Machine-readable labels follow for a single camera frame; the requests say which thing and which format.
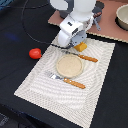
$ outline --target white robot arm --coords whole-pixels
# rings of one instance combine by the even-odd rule
[[[67,10],[70,13],[60,24],[58,44],[71,48],[81,43],[86,37],[86,31],[93,24],[92,10],[96,0],[48,0],[56,10]]]

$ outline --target plate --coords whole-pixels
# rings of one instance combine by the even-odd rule
[[[83,71],[83,61],[76,55],[67,54],[62,56],[56,63],[58,73],[66,78],[80,75]]]

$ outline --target striped placemat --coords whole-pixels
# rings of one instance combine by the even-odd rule
[[[57,38],[53,40],[53,44],[57,44]],[[64,55],[60,49],[49,46],[14,95],[83,128],[89,128],[115,44],[90,38],[84,42],[87,44],[87,49],[81,54],[98,59],[97,63],[83,60],[83,73],[72,79],[86,85],[85,89],[45,76],[47,70],[59,75],[55,64]],[[74,48],[69,51],[78,53]]]

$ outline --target yellow object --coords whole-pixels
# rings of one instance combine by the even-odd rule
[[[84,42],[81,42],[80,44],[76,45],[74,48],[77,51],[82,52],[84,49],[87,48],[87,45]]]

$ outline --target cable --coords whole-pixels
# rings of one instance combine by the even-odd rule
[[[42,8],[47,5],[48,5],[48,3],[46,3],[45,5],[37,6],[37,7],[25,7],[25,9],[37,9],[37,8]],[[23,7],[12,7],[12,6],[3,6],[3,5],[0,5],[0,7],[23,9]]]
[[[46,42],[42,42],[42,41],[40,41],[40,40],[37,40],[37,39],[33,38],[33,37],[27,32],[27,30],[26,30],[26,28],[25,28],[25,24],[24,24],[24,12],[25,12],[25,8],[26,8],[26,5],[27,5],[28,2],[29,2],[29,0],[26,0],[26,1],[25,1],[25,4],[24,4],[23,9],[22,9],[22,14],[21,14],[21,23],[22,23],[24,32],[25,32],[32,40],[34,40],[34,41],[36,41],[36,42],[38,42],[38,43],[43,43],[43,44],[51,45],[51,46],[54,46],[54,47],[57,47],[57,48],[61,48],[61,49],[67,49],[67,48],[64,48],[64,47],[57,46],[57,45],[55,45],[55,44],[46,43]]]

